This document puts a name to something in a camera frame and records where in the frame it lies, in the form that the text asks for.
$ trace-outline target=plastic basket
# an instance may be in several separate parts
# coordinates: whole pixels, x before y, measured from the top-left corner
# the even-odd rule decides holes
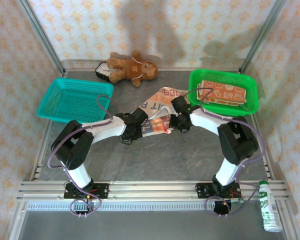
[[[188,90],[191,91],[193,89],[196,89],[197,85],[201,83],[202,80],[229,84],[241,87],[246,90],[246,103],[243,105],[243,107],[222,105],[211,102],[204,103],[203,106],[208,111],[211,111],[216,114],[236,117],[254,114],[258,110],[258,87],[256,81],[252,77],[243,74],[236,74],[224,71],[196,69],[190,74]],[[192,106],[200,105],[200,101],[197,99],[196,91],[189,93],[188,99]]]
[[[111,98],[113,91],[114,86],[109,83],[56,78],[43,97],[37,115],[60,123],[71,120],[79,123],[97,122],[106,115],[97,104],[97,96],[106,95]],[[109,99],[100,97],[99,102],[108,109]]]

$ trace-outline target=plastic bottle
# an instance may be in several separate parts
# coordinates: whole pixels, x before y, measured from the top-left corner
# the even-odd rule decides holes
[[[259,199],[264,230],[267,232],[282,232],[283,228],[275,198],[267,181],[259,182]]]

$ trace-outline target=gray floor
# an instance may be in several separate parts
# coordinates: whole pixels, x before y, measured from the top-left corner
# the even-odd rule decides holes
[[[282,232],[263,229],[259,202],[251,201],[241,212],[226,218],[203,211],[100,211],[87,219],[78,219],[64,211],[28,211],[19,239],[285,240],[286,237]]]
[[[130,112],[162,87],[187,90],[189,74],[189,71],[160,71],[155,80],[143,81],[139,88],[123,80],[114,85],[112,99],[123,111]],[[68,78],[102,82],[93,71],[69,72]],[[109,111],[112,114],[118,113],[114,105],[110,105]],[[47,167],[50,146],[64,126],[63,123],[52,124],[39,180],[67,180],[62,170]],[[94,181],[210,181],[222,161],[219,138],[207,130],[192,127],[187,133],[174,130],[169,135],[140,138],[131,145],[120,143],[117,137],[105,139],[91,146],[84,164]],[[263,162],[248,165],[238,178],[266,180]]]

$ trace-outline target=teddy bear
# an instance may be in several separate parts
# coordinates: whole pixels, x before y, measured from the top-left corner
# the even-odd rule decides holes
[[[122,79],[131,80],[135,87],[140,87],[142,80],[152,80],[158,74],[158,67],[152,61],[143,61],[139,51],[134,51],[129,59],[110,58],[106,61],[112,71],[109,76],[110,82],[117,83]]]

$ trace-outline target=orange package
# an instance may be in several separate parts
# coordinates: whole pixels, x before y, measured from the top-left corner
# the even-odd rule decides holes
[[[204,100],[206,103],[218,103],[223,105],[239,106],[246,102],[246,90],[242,87],[229,84],[203,80],[198,84],[198,88],[212,88],[214,91],[210,93]],[[197,99],[200,100],[204,95],[209,93],[208,89],[200,89],[197,91]]]

